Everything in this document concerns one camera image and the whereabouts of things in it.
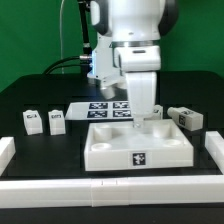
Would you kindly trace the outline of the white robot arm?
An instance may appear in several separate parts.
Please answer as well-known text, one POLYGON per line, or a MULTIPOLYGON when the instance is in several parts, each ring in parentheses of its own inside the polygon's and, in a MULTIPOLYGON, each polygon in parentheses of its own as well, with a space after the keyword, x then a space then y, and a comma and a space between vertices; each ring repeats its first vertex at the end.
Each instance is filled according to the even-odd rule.
POLYGON ((126 89, 133 125, 140 128, 153 116, 158 41, 178 18, 177 0, 90 0, 90 13, 97 46, 88 77, 107 99, 116 88, 126 89))

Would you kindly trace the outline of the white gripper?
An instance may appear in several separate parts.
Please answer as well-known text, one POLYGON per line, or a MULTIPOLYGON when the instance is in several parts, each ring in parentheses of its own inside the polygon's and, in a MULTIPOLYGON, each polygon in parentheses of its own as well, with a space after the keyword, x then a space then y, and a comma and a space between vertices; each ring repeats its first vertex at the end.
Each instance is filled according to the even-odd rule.
POLYGON ((133 127, 144 126, 143 117, 151 117, 156 99, 157 74, 155 72, 130 72, 125 74, 129 107, 133 127))

